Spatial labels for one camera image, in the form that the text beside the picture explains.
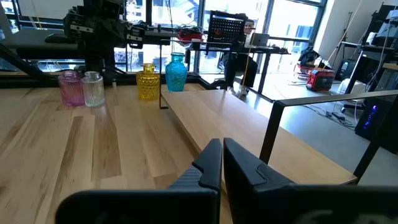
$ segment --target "person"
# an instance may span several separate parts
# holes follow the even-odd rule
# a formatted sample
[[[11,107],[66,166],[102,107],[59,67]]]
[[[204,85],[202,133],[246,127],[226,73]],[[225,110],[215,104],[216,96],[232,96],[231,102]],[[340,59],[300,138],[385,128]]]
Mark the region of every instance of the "person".
[[[250,34],[252,30],[253,30],[253,22],[248,21],[244,26],[244,33],[246,34],[246,44],[250,44],[250,37],[251,37]],[[247,61],[248,61],[248,70],[246,72],[246,78],[244,79],[244,83],[242,83],[243,78],[241,82],[242,95],[247,95],[249,88],[253,87],[254,79],[256,78],[256,73],[257,73],[257,62],[255,62],[253,58],[249,56],[249,54],[245,53],[237,54],[237,56],[232,55],[230,59],[229,59],[229,53],[224,54],[223,63],[224,63],[225,82],[227,83],[228,91],[230,91],[232,94],[235,94],[235,91],[233,89],[235,73],[244,72],[246,70]]]

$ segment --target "window frame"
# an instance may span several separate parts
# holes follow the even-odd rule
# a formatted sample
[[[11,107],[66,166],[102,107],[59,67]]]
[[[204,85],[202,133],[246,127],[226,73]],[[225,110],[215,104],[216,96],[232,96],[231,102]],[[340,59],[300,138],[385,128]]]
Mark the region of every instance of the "window frame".
[[[310,45],[313,45],[315,42],[315,38],[318,34],[319,31],[319,26],[322,21],[323,14],[325,12],[325,7],[326,7],[326,2],[327,0],[321,0],[320,2],[315,2],[311,0],[286,0],[286,1],[292,1],[300,4],[306,4],[310,6],[315,6],[318,8],[317,16],[315,18],[315,22],[313,25],[313,32],[310,36],[310,38],[307,40],[304,39],[295,39],[295,38],[285,38],[285,37],[271,37],[270,39],[277,39],[277,40],[284,40],[284,41],[293,41],[293,42],[308,42]],[[21,10],[19,9],[19,1],[18,0],[11,0],[12,6],[14,8],[14,13],[6,13],[6,16],[8,19],[13,19],[16,21],[17,27],[20,30],[22,27],[33,27],[33,24],[31,23],[30,19],[27,16],[22,16],[21,15]],[[145,0],[146,3],[146,22],[148,26],[152,26],[152,2],[153,0]],[[126,3],[127,1],[124,0],[124,17],[126,16]],[[264,25],[262,27],[262,33],[268,33],[269,26],[271,23],[271,16],[272,16],[272,11],[274,9],[274,3],[275,0],[268,0],[268,5],[266,9],[266,15],[265,15],[265,21]],[[198,27],[203,27],[203,20],[205,16],[205,4],[206,0],[199,0],[199,9],[198,9]],[[61,19],[48,19],[48,18],[39,18],[40,23],[43,28],[47,29],[63,29],[63,24]],[[33,17],[34,22],[37,24],[37,18]],[[163,30],[172,30],[170,26],[164,26],[162,27]],[[259,65],[259,70],[262,67],[261,62],[262,62],[262,54],[260,54],[257,57],[257,64]],[[127,65],[128,62],[119,62],[120,63],[125,63],[126,64],[126,70],[128,69]],[[193,64],[193,71],[195,73],[200,73],[199,71],[199,66],[200,66],[200,52],[195,52],[195,59],[194,59],[194,64]]]

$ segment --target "wooden table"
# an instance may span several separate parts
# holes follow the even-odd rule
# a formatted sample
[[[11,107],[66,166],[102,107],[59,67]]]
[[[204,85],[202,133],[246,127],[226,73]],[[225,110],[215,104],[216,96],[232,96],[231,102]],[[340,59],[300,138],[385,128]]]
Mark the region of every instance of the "wooden table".
[[[235,96],[224,90],[162,95],[199,152],[210,139],[229,137],[260,155],[268,119]],[[356,179],[283,128],[279,128],[269,165],[298,184],[345,184]]]
[[[70,194],[165,189],[188,169],[198,153],[170,110],[138,100],[137,86],[105,94],[105,105],[87,108],[64,106],[58,88],[0,90],[1,224],[53,223]]]

